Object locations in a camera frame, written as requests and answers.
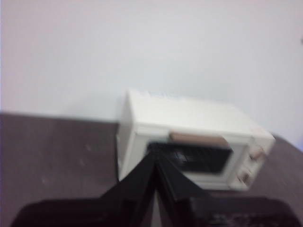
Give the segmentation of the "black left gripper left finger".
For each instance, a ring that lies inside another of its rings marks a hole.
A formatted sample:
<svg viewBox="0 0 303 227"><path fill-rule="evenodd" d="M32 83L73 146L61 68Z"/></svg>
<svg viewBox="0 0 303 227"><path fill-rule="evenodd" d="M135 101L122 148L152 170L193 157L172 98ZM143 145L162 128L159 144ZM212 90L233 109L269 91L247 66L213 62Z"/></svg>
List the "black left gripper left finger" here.
<svg viewBox="0 0 303 227"><path fill-rule="evenodd" d="M44 200L24 206L13 227L137 227L154 194L157 143L141 162L100 197Z"/></svg>

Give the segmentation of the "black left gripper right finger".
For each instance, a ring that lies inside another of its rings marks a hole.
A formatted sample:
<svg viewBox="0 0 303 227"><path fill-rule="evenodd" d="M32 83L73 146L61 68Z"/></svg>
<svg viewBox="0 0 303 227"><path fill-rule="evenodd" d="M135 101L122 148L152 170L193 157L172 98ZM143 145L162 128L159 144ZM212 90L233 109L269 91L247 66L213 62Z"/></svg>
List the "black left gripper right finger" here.
<svg viewBox="0 0 303 227"><path fill-rule="evenodd" d="M284 202L266 197L215 197L182 173L218 174L232 154L223 146L155 142L158 192L175 227L296 227Z"/></svg>

